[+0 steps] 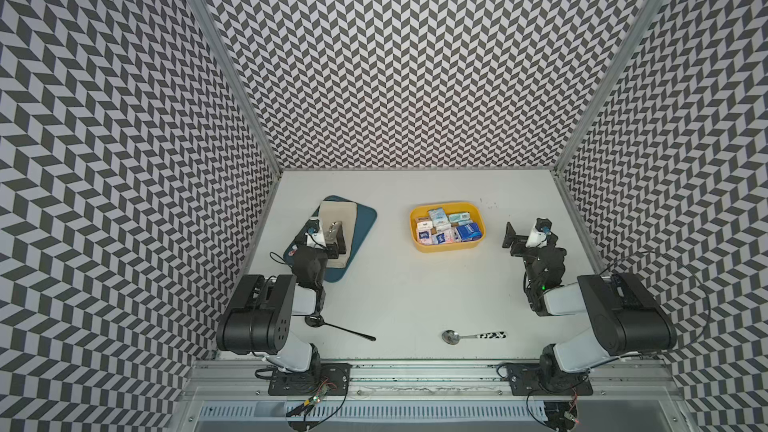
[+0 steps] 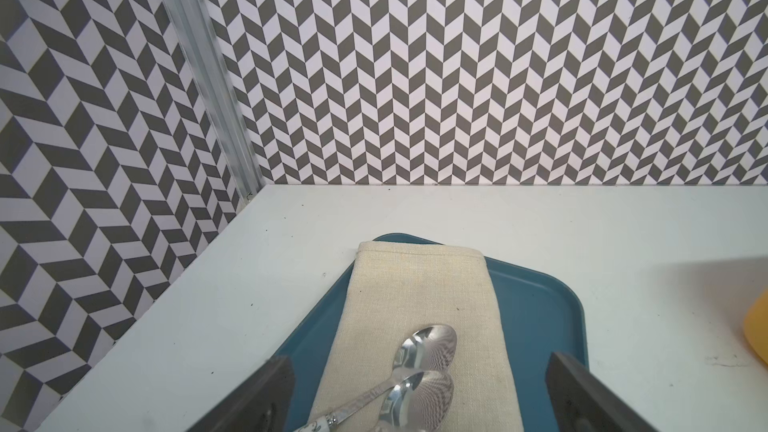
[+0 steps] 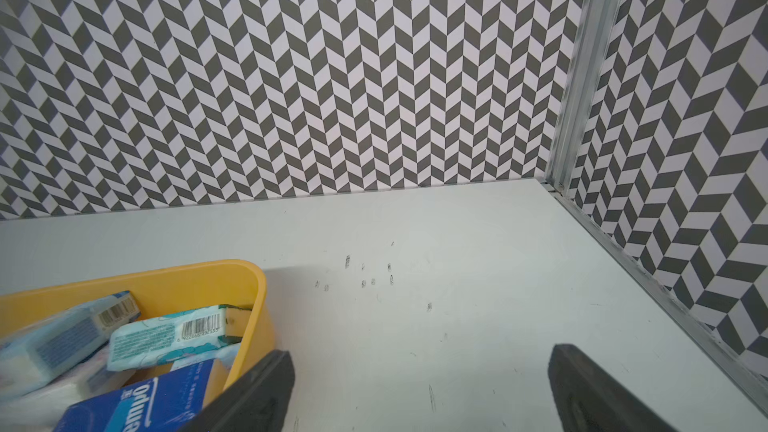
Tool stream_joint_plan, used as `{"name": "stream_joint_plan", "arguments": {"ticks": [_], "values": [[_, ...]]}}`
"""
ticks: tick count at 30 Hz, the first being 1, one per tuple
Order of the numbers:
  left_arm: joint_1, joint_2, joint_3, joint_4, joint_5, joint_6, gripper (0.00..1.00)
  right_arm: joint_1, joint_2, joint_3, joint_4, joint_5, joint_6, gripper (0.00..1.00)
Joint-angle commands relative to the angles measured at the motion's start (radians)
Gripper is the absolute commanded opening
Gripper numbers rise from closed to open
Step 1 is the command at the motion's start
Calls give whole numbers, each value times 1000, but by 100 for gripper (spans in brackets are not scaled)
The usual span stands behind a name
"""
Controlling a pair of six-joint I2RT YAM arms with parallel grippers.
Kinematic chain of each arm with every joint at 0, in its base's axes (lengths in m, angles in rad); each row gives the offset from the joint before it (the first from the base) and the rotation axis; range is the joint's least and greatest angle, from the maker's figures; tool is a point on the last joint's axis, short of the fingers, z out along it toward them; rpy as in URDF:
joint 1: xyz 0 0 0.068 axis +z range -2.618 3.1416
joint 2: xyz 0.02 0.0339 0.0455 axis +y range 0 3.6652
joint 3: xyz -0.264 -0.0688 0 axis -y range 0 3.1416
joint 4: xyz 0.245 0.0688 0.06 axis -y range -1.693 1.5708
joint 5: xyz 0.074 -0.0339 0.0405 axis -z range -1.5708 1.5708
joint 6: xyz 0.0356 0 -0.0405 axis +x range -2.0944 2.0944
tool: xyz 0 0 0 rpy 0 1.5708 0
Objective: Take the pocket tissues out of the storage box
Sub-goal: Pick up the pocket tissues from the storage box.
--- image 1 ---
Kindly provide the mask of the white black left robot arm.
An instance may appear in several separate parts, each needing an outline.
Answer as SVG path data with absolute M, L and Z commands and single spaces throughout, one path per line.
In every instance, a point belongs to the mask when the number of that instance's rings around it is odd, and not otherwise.
M 294 317 L 318 321 L 325 301 L 328 261 L 346 253 L 343 223 L 308 220 L 294 239 L 290 274 L 249 274 L 238 282 L 216 331 L 220 351 L 253 355 L 274 368 L 273 376 L 314 386 L 320 382 L 317 347 L 290 332 Z

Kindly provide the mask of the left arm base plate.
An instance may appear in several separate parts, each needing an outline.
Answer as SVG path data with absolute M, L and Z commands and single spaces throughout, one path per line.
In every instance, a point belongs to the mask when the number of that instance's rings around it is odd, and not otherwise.
M 349 363 L 321 363 L 306 372 L 277 371 L 269 381 L 268 395 L 306 398 L 326 383 L 327 395 L 341 397 L 348 392 L 350 379 Z

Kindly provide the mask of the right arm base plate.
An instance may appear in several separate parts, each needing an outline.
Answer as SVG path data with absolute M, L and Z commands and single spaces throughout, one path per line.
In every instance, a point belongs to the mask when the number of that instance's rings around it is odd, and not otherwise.
M 589 374 L 586 372 L 566 373 L 557 367 L 552 371 L 543 371 L 539 365 L 532 363 L 508 363 L 504 368 L 514 396 L 523 397 L 528 394 L 592 396 L 594 394 Z

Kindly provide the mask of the light blue cartoon tissue pack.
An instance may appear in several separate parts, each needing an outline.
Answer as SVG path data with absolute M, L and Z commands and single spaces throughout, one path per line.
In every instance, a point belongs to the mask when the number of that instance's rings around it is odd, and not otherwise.
M 428 211 L 428 216 L 432 222 L 432 226 L 436 230 L 445 230 L 446 228 L 451 227 L 448 215 L 445 213 L 442 207 L 430 209 Z

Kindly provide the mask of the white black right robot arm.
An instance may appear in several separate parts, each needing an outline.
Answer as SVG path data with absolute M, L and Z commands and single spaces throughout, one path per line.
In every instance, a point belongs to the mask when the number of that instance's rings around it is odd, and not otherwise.
M 589 319 L 585 331 L 543 349 L 536 373 L 545 391 L 581 385 L 591 369 L 627 354 L 676 346 L 671 318 L 635 274 L 587 274 L 564 284 L 567 251 L 557 241 L 552 222 L 539 218 L 526 235 L 507 223 L 502 242 L 523 261 L 522 291 L 537 316 L 584 314 Z

